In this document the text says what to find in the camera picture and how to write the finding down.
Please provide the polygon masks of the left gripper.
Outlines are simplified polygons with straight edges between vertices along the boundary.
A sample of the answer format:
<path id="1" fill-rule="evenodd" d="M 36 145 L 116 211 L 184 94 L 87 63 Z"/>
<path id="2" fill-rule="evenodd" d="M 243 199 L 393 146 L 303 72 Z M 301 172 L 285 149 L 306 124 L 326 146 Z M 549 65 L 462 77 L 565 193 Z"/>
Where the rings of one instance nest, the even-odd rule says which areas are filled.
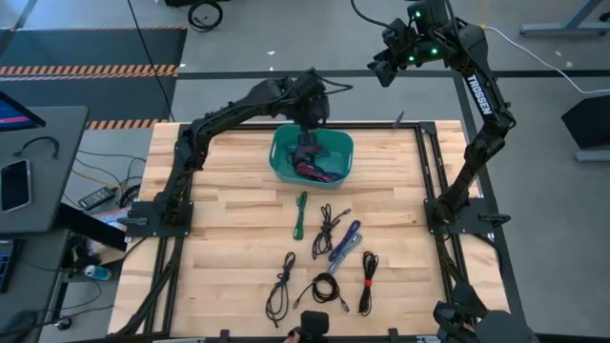
<path id="1" fill-rule="evenodd" d="M 315 69 L 309 69 L 292 81 L 285 91 L 285 116 L 302 128 L 322 128 L 330 116 L 326 88 Z M 297 137 L 297 149 L 319 152 L 314 131 L 302 130 Z"/>

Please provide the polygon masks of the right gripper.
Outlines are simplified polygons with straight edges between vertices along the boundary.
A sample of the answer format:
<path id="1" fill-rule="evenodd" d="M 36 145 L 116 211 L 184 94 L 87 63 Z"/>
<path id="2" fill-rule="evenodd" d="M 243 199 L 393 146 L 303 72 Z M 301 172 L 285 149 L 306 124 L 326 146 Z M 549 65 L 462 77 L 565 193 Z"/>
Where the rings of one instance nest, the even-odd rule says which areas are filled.
<path id="1" fill-rule="evenodd" d="M 433 40 L 398 43 L 392 47 L 392 57 L 379 57 L 367 64 L 378 78 L 382 87 L 389 87 L 396 78 L 397 71 L 409 67 L 420 68 L 423 64 L 445 58 L 453 47 Z"/>

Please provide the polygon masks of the teal plastic bin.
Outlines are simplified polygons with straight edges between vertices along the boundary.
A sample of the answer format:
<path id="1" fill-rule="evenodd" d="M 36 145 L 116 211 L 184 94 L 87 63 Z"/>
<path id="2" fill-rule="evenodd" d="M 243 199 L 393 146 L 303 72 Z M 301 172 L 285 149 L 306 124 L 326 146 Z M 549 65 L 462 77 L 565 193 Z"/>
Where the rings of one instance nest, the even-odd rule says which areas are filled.
<path id="1" fill-rule="evenodd" d="M 314 130 L 320 151 L 314 152 L 312 160 L 317 173 L 324 172 L 325 181 L 313 176 L 298 174 L 294 161 L 297 137 L 301 132 L 297 125 L 283 125 L 274 132 L 269 153 L 269 165 L 275 175 L 286 183 L 322 189 L 340 187 L 351 172 L 354 140 L 344 131 L 328 129 Z"/>

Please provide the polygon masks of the black cable grey plugs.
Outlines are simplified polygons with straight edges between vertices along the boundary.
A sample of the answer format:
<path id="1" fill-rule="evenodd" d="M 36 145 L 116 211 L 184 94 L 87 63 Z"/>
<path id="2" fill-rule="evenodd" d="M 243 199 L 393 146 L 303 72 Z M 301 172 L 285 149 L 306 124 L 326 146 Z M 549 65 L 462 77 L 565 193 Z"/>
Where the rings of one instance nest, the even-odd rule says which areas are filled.
<path id="1" fill-rule="evenodd" d="M 319 285 L 322 283 L 325 283 L 330 287 L 330 290 L 327 293 L 323 292 L 319 288 Z M 336 279 L 328 272 L 322 272 L 312 279 L 310 284 L 301 292 L 299 297 L 293 303 L 294 310 L 298 308 L 299 302 L 306 291 L 310 291 L 314 301 L 319 304 L 332 302 L 338 299 L 343 311 L 346 313 L 350 311 L 347 302 L 341 296 L 340 286 L 338 285 Z"/>

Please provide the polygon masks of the grey table leg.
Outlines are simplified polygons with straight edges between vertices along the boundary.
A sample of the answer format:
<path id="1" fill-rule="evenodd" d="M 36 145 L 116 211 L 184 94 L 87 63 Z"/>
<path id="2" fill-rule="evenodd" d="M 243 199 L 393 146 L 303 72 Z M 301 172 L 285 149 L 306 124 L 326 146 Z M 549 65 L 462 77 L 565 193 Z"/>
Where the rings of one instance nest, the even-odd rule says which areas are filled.
<path id="1" fill-rule="evenodd" d="M 576 11 L 561 23 L 522 24 L 518 34 L 594 34 L 604 36 L 610 33 L 610 23 L 585 23 L 584 20 L 598 7 L 603 0 L 583 0 Z"/>

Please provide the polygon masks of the black box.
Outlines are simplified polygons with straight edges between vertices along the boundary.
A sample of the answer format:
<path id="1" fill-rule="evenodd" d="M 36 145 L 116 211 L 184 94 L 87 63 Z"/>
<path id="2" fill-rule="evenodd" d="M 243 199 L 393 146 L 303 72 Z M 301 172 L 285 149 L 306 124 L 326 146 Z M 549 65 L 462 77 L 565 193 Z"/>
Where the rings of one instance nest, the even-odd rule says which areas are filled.
<path id="1" fill-rule="evenodd" d="M 610 95 L 581 100 L 561 120 L 581 149 L 610 146 Z"/>

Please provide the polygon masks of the black power adapter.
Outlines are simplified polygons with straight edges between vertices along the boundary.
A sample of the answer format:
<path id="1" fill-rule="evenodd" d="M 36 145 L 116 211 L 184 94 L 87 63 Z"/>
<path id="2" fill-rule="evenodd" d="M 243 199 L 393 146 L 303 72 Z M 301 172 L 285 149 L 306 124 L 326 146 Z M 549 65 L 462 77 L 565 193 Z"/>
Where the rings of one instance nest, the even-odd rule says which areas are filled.
<path id="1" fill-rule="evenodd" d="M 77 204 L 85 211 L 90 211 L 115 198 L 116 188 L 103 187 L 79 199 Z"/>

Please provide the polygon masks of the black hazard-striped floor mat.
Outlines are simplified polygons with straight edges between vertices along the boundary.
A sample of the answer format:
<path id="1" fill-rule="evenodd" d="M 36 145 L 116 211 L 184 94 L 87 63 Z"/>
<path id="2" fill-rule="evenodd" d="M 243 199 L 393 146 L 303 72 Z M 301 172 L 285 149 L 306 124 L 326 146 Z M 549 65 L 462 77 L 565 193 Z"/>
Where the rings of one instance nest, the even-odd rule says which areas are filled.
<path id="1" fill-rule="evenodd" d="M 0 30 L 0 91 L 26 107 L 90 110 L 90 130 L 172 118 L 184 27 Z"/>

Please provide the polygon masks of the blue drink can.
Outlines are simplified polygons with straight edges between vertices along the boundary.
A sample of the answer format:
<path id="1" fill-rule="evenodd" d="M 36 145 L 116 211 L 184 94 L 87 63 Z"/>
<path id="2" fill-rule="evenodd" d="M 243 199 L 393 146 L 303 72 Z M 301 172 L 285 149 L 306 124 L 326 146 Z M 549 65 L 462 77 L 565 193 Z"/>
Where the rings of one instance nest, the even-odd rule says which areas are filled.
<path id="1" fill-rule="evenodd" d="M 108 281 L 112 277 L 112 271 L 103 266 L 89 265 L 84 269 L 84 274 L 93 280 Z"/>

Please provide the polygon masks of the grey side table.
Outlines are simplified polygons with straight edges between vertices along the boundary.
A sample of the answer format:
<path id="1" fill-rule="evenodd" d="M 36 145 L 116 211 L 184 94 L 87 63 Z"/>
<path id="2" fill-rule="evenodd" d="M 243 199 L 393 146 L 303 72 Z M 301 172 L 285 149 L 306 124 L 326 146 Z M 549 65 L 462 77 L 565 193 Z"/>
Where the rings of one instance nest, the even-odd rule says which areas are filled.
<path id="1" fill-rule="evenodd" d="M 30 162 L 31 203 L 13 212 L 0 210 L 0 239 L 49 231 L 61 205 L 90 110 L 38 107 L 43 128 L 0 132 L 0 169 L 19 160 Z"/>

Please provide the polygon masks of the monitor with purple screen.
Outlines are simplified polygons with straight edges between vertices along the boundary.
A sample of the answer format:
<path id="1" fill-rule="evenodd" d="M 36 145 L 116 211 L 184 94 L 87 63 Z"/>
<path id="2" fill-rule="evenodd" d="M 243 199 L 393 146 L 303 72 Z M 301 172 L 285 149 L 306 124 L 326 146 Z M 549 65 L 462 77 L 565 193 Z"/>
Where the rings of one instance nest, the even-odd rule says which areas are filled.
<path id="1" fill-rule="evenodd" d="M 43 128 L 46 121 L 0 91 L 0 132 Z"/>

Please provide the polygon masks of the black smartphone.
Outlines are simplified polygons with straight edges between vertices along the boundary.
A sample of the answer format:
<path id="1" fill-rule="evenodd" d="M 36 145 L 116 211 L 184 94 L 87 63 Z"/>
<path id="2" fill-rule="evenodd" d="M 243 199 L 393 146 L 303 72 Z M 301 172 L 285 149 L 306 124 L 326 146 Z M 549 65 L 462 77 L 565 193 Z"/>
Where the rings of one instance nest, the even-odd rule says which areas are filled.
<path id="1" fill-rule="evenodd" d="M 0 210 L 13 212 L 31 203 L 31 164 L 19 160 L 0 169 Z"/>

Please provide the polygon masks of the dark grey lower desk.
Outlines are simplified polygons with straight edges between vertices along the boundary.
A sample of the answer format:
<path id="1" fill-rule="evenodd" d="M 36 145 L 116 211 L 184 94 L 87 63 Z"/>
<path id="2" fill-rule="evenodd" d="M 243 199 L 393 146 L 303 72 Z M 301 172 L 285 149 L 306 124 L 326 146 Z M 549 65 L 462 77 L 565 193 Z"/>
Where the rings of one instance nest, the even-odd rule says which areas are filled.
<path id="1" fill-rule="evenodd" d="M 67 230 L 56 230 L 23 237 L 8 291 L 0 293 L 0 329 L 22 311 L 36 312 L 35 325 L 51 314 L 69 236 Z"/>

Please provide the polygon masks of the black aluminium table frame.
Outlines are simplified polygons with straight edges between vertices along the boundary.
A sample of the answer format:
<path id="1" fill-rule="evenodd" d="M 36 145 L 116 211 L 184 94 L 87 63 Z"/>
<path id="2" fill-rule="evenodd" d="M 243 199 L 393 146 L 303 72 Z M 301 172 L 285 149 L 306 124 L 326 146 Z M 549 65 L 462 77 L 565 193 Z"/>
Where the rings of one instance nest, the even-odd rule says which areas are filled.
<path id="1" fill-rule="evenodd" d="M 193 226 L 185 239 L 170 334 L 173 337 L 281 336 L 304 311 L 330 316 L 333 335 L 432 334 L 433 309 L 445 291 L 437 247 L 424 213 L 426 180 L 410 129 L 359 123 L 346 181 L 336 189 L 280 181 L 269 165 L 273 132 L 228 131 L 210 146 L 193 178 Z M 340 218 L 339 241 L 354 221 L 362 242 L 335 274 L 340 301 L 319 304 L 310 281 L 328 268 L 313 256 L 321 208 Z"/>

